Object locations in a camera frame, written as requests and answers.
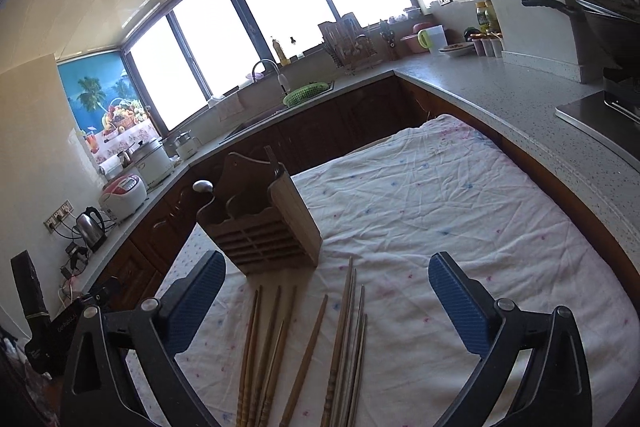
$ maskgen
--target sink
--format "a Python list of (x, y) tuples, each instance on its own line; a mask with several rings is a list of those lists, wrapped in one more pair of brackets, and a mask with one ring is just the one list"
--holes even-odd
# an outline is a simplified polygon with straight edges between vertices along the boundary
[(234, 137), (236, 134), (245, 131), (251, 127), (253, 127), (254, 125), (258, 125), (261, 121), (267, 120), (267, 118), (271, 118), (272, 116), (287, 110), (288, 107), (284, 104), (280, 104), (277, 105), (276, 107), (272, 107), (266, 111), (263, 111), (262, 113), (258, 114), (257, 116), (254, 116), (251, 120), (247, 120), (245, 122), (242, 122), (240, 125), (238, 125), (237, 127), (235, 127), (235, 129), (233, 131), (231, 131), (229, 134), (227, 134), (225, 136), (225, 138), (222, 140), (223, 142), (227, 141), (228, 139)]

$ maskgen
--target blue gripper pad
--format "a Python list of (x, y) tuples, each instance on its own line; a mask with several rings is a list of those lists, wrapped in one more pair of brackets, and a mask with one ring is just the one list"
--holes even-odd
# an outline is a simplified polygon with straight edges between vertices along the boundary
[(487, 355), (500, 327), (494, 298), (475, 279), (469, 279), (447, 252), (429, 261), (429, 282), (470, 353)]
[(207, 251), (187, 277), (177, 279), (160, 299), (156, 329), (172, 357), (185, 351), (225, 282), (225, 257)]

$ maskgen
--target wall socket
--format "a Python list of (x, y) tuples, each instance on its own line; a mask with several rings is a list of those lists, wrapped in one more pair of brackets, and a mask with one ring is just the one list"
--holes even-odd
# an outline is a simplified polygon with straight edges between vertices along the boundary
[(65, 219), (66, 216), (71, 214), (74, 211), (74, 208), (69, 203), (69, 200), (66, 200), (58, 210), (56, 210), (49, 219), (44, 222), (44, 226), (47, 227), (49, 233), (53, 233), (53, 230), (60, 224), (60, 221)]

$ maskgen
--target granite countertop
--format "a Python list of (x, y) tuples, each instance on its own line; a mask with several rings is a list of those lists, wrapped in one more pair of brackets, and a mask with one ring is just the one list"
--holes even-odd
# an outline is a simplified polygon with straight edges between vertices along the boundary
[(195, 156), (153, 190), (142, 208), (111, 230), (77, 277), (87, 291), (116, 250), (153, 205), (186, 170), (227, 146), (294, 114), (395, 74), (453, 103), (535, 158), (573, 191), (604, 223), (640, 269), (640, 173), (599, 142), (555, 116), (557, 105), (601, 90), (498, 58), (417, 55), (342, 76), (334, 89), (280, 112), (224, 141), (229, 131), (204, 144)]

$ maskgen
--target wrinkled fabric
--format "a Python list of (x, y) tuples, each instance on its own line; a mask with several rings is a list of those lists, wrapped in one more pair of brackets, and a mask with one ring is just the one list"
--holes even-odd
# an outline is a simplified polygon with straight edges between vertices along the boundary
[[(323, 243), (315, 271), (247, 280), (227, 260), (226, 281), (191, 347), (176, 356), (221, 425), (236, 422), (239, 371), (252, 297), (264, 285), (261, 337), (275, 288), (298, 286), (294, 320), (270, 417), (282, 415), (324, 296), (329, 304), (292, 427), (319, 425), (350, 256), (366, 286), (368, 328), (356, 425), (433, 425), (473, 371), (427, 278), (445, 250), (495, 297), (527, 311), (574, 312), (587, 356), (593, 426), (604, 426), (640, 374), (638, 316), (609, 266), (560, 208), (490, 140), (452, 116), (294, 176)], [(196, 226), (158, 296), (215, 248)], [(526, 367), (521, 353), (489, 418), (506, 413)], [(150, 417), (166, 425), (134, 354), (128, 358)]]

